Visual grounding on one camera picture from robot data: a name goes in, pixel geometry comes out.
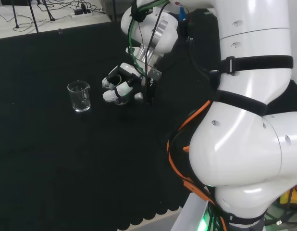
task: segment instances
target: black strap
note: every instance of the black strap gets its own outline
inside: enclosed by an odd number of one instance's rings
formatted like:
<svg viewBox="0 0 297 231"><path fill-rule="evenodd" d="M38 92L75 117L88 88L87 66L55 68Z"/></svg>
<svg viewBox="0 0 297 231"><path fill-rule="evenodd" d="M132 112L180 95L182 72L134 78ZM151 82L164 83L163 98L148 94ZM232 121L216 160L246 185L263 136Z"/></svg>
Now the black strap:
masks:
<svg viewBox="0 0 297 231"><path fill-rule="evenodd" d="M259 220L261 220L267 211L265 211L262 215L256 217L256 218L239 218L237 216L235 216L234 214L231 213L226 213L224 211L222 211L221 216L224 219L224 221L226 223L232 223L232 224L240 224L240 225L251 225Z"/></svg>
<svg viewBox="0 0 297 231"><path fill-rule="evenodd" d="M244 58L227 57L221 61L219 74L234 74L236 71L258 70L258 69L293 69L294 60L288 55L265 55Z"/></svg>
<svg viewBox="0 0 297 231"><path fill-rule="evenodd" d="M132 18L135 21L142 23L144 21L144 19L146 18L146 16L149 15L150 13L151 12L149 12L149 9L139 11L139 9L137 7L137 0L133 0L133 2L131 3L130 16L132 16Z"/></svg>
<svg viewBox="0 0 297 231"><path fill-rule="evenodd" d="M266 104L252 98L224 90L217 90L214 101L238 107L259 116L264 116L267 112Z"/></svg>

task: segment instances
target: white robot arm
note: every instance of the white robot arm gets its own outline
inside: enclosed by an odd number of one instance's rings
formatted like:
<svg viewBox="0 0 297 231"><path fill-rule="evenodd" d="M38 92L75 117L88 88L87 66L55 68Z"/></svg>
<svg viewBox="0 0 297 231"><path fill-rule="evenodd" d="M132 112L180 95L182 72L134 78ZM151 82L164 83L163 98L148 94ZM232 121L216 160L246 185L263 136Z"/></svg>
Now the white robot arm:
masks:
<svg viewBox="0 0 297 231"><path fill-rule="evenodd" d="M276 198L297 184L297 112L263 116L250 109L265 107L289 84L290 65L280 62L276 66L273 61L274 57L291 57L287 0L170 2L172 8L215 8L221 59L228 64L220 73L218 91L239 98L238 103L212 103L190 143L192 169L202 183L216 187L216 201L225 212L244 219L260 217ZM154 35L158 54L170 52L177 39L174 18L161 15L159 34L156 30ZM121 23L125 33L130 21L129 9ZM150 14L140 26L135 24L132 38L147 46L156 21L157 16ZM270 60L269 64L259 57ZM243 58L260 64L239 69L238 61ZM261 64L267 67L258 68ZM144 68L144 63L140 62L140 67ZM261 217L252 224L229 223L231 230L262 230L263 225L258 225L262 221Z"/></svg>

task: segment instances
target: floor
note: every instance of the floor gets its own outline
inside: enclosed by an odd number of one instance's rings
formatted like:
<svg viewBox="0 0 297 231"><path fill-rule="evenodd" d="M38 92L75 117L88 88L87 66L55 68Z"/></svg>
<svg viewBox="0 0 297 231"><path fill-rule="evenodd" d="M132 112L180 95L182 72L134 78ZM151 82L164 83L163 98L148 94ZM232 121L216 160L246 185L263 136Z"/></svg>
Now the floor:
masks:
<svg viewBox="0 0 297 231"><path fill-rule="evenodd" d="M53 3L59 2L71 2L72 0L49 0ZM96 5L97 9L102 8L99 0L86 0L86 2L90 2L92 5ZM93 12L91 16L87 17L77 17L72 16L74 13L73 9L63 7L62 9L53 10L55 8L60 8L61 5L54 4L54 7L51 9L52 16L56 19L55 22L51 22L49 20L49 16L47 12L42 12L38 6L37 1L32 1L33 12L37 21L37 26L39 32L42 31L50 31L56 30L59 28L69 28L76 26L85 26L96 23L105 23L110 22L110 18L104 14L99 12ZM30 12L29 6L15 6L16 15L23 15L17 17L17 22L20 25L19 29L15 28L15 20L13 19L13 11L12 6L5 5L3 6L0 1L0 15L2 15L8 22L5 21L4 18L0 16L0 38L24 35L36 33L34 23L32 21L32 15Z"/></svg>

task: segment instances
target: black table surface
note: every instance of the black table surface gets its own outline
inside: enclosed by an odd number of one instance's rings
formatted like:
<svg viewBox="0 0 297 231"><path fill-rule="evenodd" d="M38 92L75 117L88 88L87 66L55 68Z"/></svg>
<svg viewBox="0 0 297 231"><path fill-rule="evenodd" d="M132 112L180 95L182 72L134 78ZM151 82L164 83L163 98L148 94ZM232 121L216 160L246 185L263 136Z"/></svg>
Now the black table surface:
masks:
<svg viewBox="0 0 297 231"><path fill-rule="evenodd" d="M213 69L217 20L197 11L193 22L196 61ZM160 63L151 107L105 103L101 80L130 63L127 44L116 23L0 39L0 231L124 230L184 205L189 191L169 167L165 145L173 127L210 98L209 84L178 42ZM74 80L91 86L85 113L71 107ZM293 92L270 112L297 110L287 103L297 101Z"/></svg>

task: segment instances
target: orange cable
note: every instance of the orange cable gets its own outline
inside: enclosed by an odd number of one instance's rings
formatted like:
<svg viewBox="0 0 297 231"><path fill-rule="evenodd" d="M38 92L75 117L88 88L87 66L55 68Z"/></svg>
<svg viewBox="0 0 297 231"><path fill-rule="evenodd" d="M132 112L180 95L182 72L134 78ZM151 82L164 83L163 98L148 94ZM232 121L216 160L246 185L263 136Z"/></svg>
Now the orange cable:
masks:
<svg viewBox="0 0 297 231"><path fill-rule="evenodd" d="M179 131L187 124L189 123L191 120L193 120L198 114L200 114L201 112L203 112L208 106L210 105L210 101L208 100L200 109L198 109L196 112L194 112L194 114L192 114L181 126L180 128L178 129ZM169 141L167 142L167 151L169 151ZM184 148L184 151L188 151L189 152L189 146L188 147L185 147ZM214 202L208 198L198 187L195 187L194 185L192 185L190 182L188 181L191 181L193 182L190 178L186 178L184 177L179 171L178 169L176 168L176 166L174 165L173 163L173 160L171 158L171 155L170 155L170 152L169 152L169 161L170 161L170 164L173 168L173 170L183 179L187 180L187 181L184 181L184 185L190 189L191 191L195 191L196 194L202 198L203 200L208 200L210 201L212 204L214 204ZM226 227L226 224L225 224L225 221L223 219L223 217L220 217L221 218L221 222L222 222L222 225L223 225L223 229L224 231L228 231L227 230L227 227Z"/></svg>
<svg viewBox="0 0 297 231"><path fill-rule="evenodd" d="M194 112L194 114L192 114L192 116L190 116L178 129L179 131L187 124L189 123L191 120L193 120L198 114L200 114L201 112L203 112L205 110L205 108L207 108L210 105L210 100L208 100L200 109L198 109L196 112Z"/></svg>

